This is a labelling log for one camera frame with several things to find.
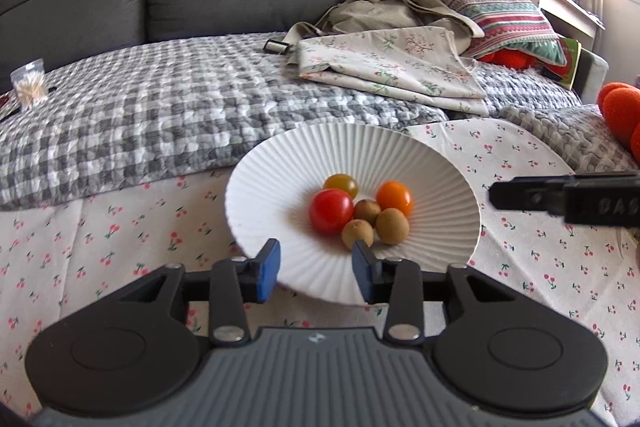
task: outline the white plate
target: white plate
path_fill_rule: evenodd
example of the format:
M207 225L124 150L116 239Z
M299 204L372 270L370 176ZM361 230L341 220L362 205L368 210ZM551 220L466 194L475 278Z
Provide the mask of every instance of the white plate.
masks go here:
M278 282L311 297L345 305L364 300L351 256L336 237L309 224L308 206L331 174L358 182L357 200L373 198L386 181L404 184L415 200L409 237L390 247L376 241L379 258L402 257L422 269L444 271L467 263L478 242L478 202L449 160L404 134L357 124L302 126L254 148L229 179L225 211L238 245L255 256L274 237L282 246Z

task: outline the bag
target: bag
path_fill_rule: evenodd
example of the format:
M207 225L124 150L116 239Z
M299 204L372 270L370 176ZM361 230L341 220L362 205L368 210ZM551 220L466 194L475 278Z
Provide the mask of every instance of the bag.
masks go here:
M308 22L294 24L281 41L269 39L264 49L287 54L297 42L309 36L414 26L439 26L450 30L458 54L469 47L472 38L484 37L478 24L454 12L440 0L346 0L329 8L315 25Z

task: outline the colorful cushion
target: colorful cushion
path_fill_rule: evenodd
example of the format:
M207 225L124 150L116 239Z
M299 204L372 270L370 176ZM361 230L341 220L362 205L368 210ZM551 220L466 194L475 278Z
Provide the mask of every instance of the colorful cushion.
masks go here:
M484 37L472 39L465 57L479 58L502 48L520 50L547 64L564 66L559 38L530 0L441 0L474 20Z

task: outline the tomato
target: tomato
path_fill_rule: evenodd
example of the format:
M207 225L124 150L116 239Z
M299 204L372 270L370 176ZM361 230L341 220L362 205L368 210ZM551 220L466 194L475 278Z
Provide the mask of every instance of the tomato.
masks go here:
M309 220L319 233L340 233L353 216L353 200L344 190L325 188L311 200Z
M376 201L383 210L397 208L407 217L414 208L414 198L411 197L409 189L393 181L380 185L376 193Z
M322 188L339 188L344 190L351 198L355 198L358 195L358 184L348 174L334 174L329 176Z

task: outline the orange stuffed toy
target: orange stuffed toy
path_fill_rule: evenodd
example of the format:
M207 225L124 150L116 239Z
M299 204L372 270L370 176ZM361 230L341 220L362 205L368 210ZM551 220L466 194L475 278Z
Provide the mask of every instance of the orange stuffed toy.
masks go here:
M640 163L640 89L612 82L598 93L598 107L605 123Z

